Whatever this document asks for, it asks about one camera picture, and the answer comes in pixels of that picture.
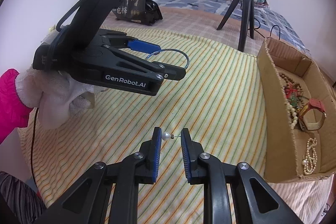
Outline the left hand white glove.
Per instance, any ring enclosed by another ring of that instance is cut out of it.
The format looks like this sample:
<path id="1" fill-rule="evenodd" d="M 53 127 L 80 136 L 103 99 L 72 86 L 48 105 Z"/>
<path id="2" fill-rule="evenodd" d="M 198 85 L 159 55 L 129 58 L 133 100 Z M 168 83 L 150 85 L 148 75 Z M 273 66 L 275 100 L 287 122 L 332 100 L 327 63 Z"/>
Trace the left hand white glove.
<path id="1" fill-rule="evenodd" d="M 38 120 L 46 130 L 59 128 L 71 116 L 94 108 L 95 95 L 107 90 L 80 83 L 66 72 L 33 68 L 18 75 L 15 88 L 25 106 L 39 108 Z"/>

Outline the pink sleeve left forearm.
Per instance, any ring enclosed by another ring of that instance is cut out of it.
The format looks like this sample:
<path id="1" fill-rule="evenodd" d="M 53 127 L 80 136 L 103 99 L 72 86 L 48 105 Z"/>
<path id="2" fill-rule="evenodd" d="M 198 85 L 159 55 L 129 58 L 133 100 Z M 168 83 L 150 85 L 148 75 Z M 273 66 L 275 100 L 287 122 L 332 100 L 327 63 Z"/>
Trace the pink sleeve left forearm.
<path id="1" fill-rule="evenodd" d="M 27 127 L 33 110 L 24 105 L 17 94 L 15 80 L 18 76 L 19 72 L 15 69 L 9 69 L 1 75 L 1 143 L 15 128 Z"/>

